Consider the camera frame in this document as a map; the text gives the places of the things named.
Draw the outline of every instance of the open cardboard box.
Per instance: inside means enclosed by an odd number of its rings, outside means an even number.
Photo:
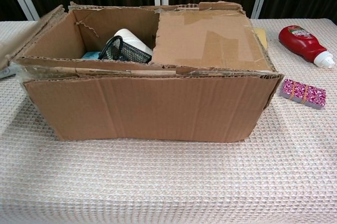
[[[149,64],[81,60],[127,28]],[[58,7],[6,56],[60,140],[233,142],[268,106],[276,72],[239,4]]]

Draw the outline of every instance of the red squeeze bottle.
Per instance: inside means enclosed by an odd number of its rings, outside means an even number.
[[[290,25],[280,31],[280,42],[291,52],[298,54],[318,67],[332,68],[332,54],[321,46],[317,38],[298,25]]]

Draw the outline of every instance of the white tablecloth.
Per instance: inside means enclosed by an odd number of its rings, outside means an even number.
[[[329,20],[252,20],[277,70],[326,89],[321,110],[277,94],[237,143],[59,142],[16,78],[0,80],[1,223],[336,223],[337,67],[285,49],[300,25],[335,55]],[[0,41],[29,22],[0,23]]]

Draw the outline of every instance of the mesh container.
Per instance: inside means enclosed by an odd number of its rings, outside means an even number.
[[[152,56],[123,42],[121,36],[111,38],[98,57],[99,60],[148,63]]]

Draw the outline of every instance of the pink patterned card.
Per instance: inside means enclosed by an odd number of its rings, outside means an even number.
[[[325,90],[307,84],[285,79],[280,96],[316,109],[325,106]]]

